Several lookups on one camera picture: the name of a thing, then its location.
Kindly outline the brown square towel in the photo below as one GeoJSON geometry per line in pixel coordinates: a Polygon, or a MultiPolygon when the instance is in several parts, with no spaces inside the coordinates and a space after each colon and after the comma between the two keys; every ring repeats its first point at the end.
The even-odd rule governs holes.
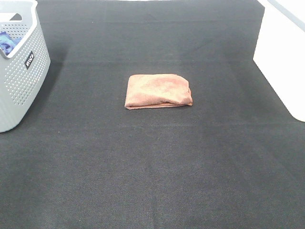
{"type": "Polygon", "coordinates": [[[189,82],[176,74],[135,74],[127,85],[129,110],[193,105],[189,82]]]}

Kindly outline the black table mat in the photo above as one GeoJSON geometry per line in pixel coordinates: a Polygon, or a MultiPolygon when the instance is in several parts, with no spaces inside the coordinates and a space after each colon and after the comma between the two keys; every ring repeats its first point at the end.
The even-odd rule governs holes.
{"type": "Polygon", "coordinates": [[[305,125],[253,62],[255,0],[40,0],[51,64],[0,136],[3,229],[302,229],[305,125]],[[193,105],[129,110],[135,74],[193,105]]]}

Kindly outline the grey perforated laundry basket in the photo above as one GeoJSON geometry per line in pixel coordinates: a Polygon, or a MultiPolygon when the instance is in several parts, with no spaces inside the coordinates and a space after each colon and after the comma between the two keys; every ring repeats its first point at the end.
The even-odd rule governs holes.
{"type": "Polygon", "coordinates": [[[51,60],[35,0],[2,0],[0,32],[21,41],[6,55],[0,49],[0,131],[15,128],[37,96],[51,60]]]}

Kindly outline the white plastic container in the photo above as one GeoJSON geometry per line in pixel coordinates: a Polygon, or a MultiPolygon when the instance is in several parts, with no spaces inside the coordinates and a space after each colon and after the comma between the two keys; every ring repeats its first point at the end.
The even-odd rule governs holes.
{"type": "Polygon", "coordinates": [[[291,116],[305,120],[305,2],[267,0],[254,62],[291,116]]]}

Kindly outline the blue cloth in basket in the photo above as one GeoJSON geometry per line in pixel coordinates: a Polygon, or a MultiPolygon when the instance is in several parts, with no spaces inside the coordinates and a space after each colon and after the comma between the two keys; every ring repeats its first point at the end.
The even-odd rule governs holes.
{"type": "Polygon", "coordinates": [[[6,55],[9,55],[20,41],[21,38],[13,39],[5,31],[0,33],[0,48],[6,55]]]}

